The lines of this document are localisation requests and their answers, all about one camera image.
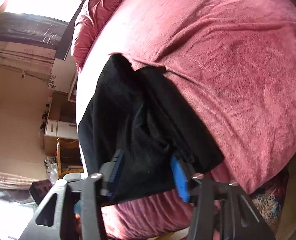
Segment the dark fabric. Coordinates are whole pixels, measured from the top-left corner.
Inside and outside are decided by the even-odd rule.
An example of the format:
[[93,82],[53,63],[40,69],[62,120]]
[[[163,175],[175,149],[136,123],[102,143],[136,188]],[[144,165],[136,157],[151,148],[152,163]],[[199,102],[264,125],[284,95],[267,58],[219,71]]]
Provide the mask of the dark fabric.
[[223,156],[205,126],[176,87],[151,66],[133,71],[120,54],[112,55],[79,124],[88,173],[98,172],[117,149],[125,167],[115,192],[134,199],[174,188],[173,154],[206,173]]
[[0,189],[0,200],[9,203],[17,202],[20,204],[33,203],[33,199],[28,190],[19,189]]

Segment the bright window light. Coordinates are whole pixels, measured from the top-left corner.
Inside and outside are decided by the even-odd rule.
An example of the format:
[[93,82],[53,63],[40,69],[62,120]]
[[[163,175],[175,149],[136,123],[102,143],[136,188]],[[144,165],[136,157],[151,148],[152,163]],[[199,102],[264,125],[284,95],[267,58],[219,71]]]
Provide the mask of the bright window light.
[[0,200],[0,239],[18,239],[32,216],[32,208]]
[[27,13],[70,22],[80,0],[8,0],[5,12]]

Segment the pink bedding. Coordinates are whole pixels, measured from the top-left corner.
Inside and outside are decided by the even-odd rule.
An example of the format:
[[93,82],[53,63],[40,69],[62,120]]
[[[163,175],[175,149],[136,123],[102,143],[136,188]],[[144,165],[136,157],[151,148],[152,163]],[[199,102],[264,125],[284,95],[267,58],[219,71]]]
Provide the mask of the pink bedding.
[[[100,20],[86,10],[76,22],[73,52],[78,67],[83,66],[77,122],[109,54],[120,52],[134,69],[144,64],[166,67],[167,78],[205,123],[225,157],[211,171],[215,180],[233,178],[251,193],[275,176],[296,152],[292,3],[123,0],[118,6],[120,1],[98,0],[88,10],[98,12]],[[121,239],[146,238],[189,224],[191,207],[174,191],[158,196],[103,208],[107,232]]]

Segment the floral cushion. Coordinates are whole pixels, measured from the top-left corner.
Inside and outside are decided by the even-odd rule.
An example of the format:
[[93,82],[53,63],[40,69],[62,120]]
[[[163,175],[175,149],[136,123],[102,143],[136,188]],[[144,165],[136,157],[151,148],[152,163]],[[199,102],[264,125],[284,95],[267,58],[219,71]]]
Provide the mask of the floral cushion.
[[276,233],[287,191],[289,172],[286,168],[250,195],[260,214]]

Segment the black mount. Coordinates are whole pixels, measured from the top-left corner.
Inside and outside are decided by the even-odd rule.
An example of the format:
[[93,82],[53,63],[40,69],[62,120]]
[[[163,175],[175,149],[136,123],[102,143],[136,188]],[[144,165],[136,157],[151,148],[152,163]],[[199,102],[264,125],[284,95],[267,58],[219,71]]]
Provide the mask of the black mount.
[[[60,179],[41,201],[19,240],[77,240],[74,205],[81,200],[83,240],[108,240],[101,207],[112,205],[100,194],[101,173],[85,180]],[[212,240],[214,229],[220,240],[274,240],[251,199],[240,186],[192,177],[189,181],[193,217],[187,240]],[[213,202],[220,201],[216,212]]]

